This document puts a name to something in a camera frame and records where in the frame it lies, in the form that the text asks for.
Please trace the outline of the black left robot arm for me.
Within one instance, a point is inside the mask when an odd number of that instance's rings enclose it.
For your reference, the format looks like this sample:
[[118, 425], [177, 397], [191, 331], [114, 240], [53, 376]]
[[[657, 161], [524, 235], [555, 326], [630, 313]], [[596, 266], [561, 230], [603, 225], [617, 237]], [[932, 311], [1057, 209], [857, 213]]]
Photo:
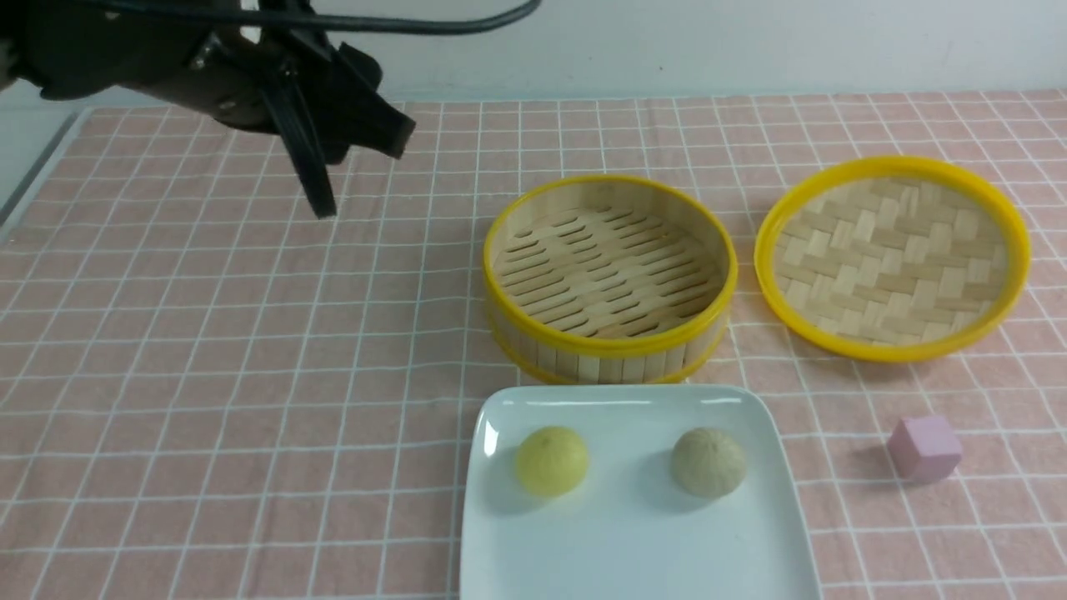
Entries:
[[239, 132], [278, 136], [320, 219], [337, 214], [328, 167], [354, 147], [398, 159], [416, 127], [378, 94], [375, 58], [323, 32], [4, 1], [3, 34], [13, 40], [12, 75], [45, 100], [126, 88]]

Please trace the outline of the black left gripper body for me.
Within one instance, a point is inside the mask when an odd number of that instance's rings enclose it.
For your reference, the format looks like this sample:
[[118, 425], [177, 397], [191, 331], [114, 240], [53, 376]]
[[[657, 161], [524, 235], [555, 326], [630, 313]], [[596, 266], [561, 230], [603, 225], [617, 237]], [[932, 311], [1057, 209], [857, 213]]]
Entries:
[[317, 127], [317, 91], [333, 49], [322, 33], [270, 31], [252, 42], [224, 29], [207, 34], [184, 64], [153, 81], [150, 96], [239, 132], [278, 136], [262, 102], [262, 83], [271, 75], [294, 75]]

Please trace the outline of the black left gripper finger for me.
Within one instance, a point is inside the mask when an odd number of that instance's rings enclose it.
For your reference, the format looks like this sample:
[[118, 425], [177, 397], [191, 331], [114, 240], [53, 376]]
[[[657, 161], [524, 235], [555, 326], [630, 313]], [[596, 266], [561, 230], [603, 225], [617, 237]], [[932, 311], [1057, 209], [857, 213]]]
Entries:
[[333, 49], [317, 91], [317, 129], [327, 160], [350, 148], [400, 159], [416, 122], [378, 94], [383, 68], [373, 57], [343, 44]]
[[283, 141], [313, 215], [337, 215], [333, 185], [328, 175], [323, 144], [294, 75], [271, 75], [262, 83], [262, 102]]

